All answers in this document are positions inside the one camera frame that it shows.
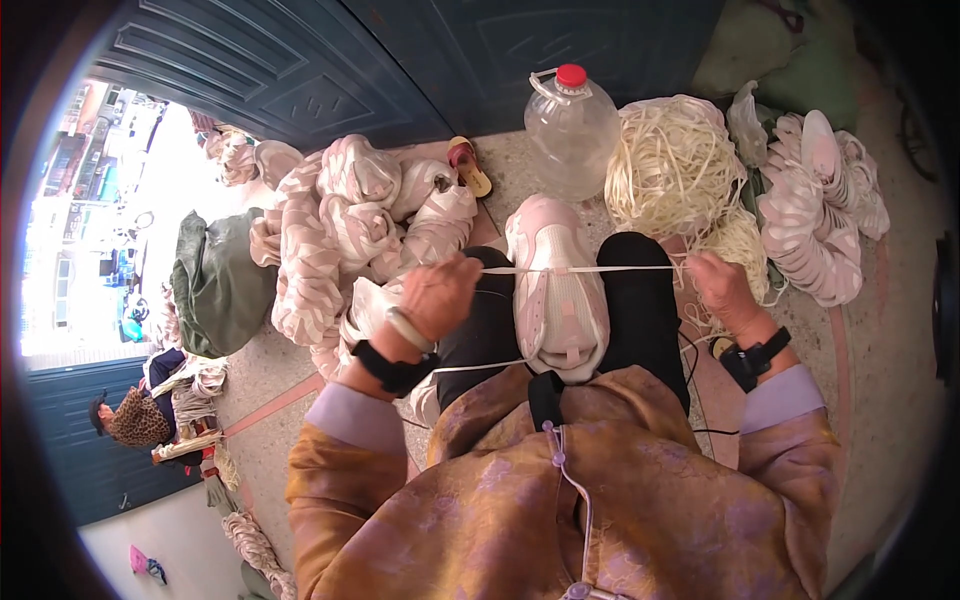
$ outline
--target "jug handle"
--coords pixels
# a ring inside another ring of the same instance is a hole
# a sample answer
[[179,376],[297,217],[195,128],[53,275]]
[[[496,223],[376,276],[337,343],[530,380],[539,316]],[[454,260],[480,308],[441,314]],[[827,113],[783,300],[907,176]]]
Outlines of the jug handle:
[[548,71],[541,71],[539,73],[531,73],[530,85],[532,85],[534,89],[540,93],[541,96],[545,96],[546,98],[549,98],[550,100],[556,102],[561,106],[568,107],[570,106],[569,98],[565,98],[564,96],[561,96],[557,92],[547,89],[546,86],[540,82],[540,78],[543,77],[544,75],[550,75],[556,72],[557,72],[557,69],[550,69]]

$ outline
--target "red slipper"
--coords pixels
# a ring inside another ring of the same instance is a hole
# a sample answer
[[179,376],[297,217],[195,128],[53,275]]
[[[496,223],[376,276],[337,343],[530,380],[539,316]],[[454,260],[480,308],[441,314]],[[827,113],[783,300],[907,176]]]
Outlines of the red slipper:
[[458,135],[450,140],[447,146],[446,159],[450,166],[457,170],[460,181],[473,192],[477,200],[486,198],[493,190],[490,178],[480,168],[477,154],[473,150],[470,140]]

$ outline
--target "wristband device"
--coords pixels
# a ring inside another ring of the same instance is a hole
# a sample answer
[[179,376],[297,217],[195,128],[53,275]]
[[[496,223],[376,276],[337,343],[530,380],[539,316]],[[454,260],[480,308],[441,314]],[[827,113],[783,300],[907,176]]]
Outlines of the wristband device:
[[357,357],[364,369],[380,380],[380,387],[384,392],[404,397],[440,366],[440,357],[433,351],[437,345],[424,338],[397,306],[388,308],[384,318],[400,337],[420,350],[420,361],[416,365],[402,361],[392,363],[367,340],[360,340],[351,354]]
[[720,354],[720,364],[744,392],[756,387],[756,379],[770,371],[770,361],[790,343],[790,332],[781,327],[766,344],[742,349],[737,344]]
[[371,375],[380,380],[380,387],[384,392],[404,397],[417,387],[427,375],[440,366],[440,356],[436,352],[424,353],[416,365],[410,363],[392,363],[380,352],[377,352],[370,342],[360,340],[351,352],[357,357]]

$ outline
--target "knee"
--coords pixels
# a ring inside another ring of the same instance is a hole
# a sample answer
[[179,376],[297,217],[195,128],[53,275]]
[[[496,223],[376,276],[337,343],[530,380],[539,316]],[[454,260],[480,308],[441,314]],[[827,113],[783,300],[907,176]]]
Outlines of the knee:
[[670,258],[657,240],[636,231],[621,231],[611,235],[600,245],[597,265],[601,267],[668,266]]
[[470,258],[480,259],[484,269],[514,266],[503,252],[490,246],[470,246],[469,248],[464,248],[464,255]]

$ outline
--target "hat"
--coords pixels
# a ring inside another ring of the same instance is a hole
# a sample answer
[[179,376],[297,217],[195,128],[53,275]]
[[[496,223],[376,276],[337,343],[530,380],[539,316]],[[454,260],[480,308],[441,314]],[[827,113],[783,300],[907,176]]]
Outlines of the hat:
[[90,407],[87,409],[87,414],[90,416],[90,424],[97,430],[98,436],[104,435],[104,424],[100,422],[100,405],[106,403],[107,389],[105,388],[102,394],[90,400]]
[[260,170],[260,177],[263,178],[264,184],[276,190],[280,180],[303,162],[303,155],[289,144],[268,139],[260,142],[253,149],[253,160],[256,162],[256,168]]

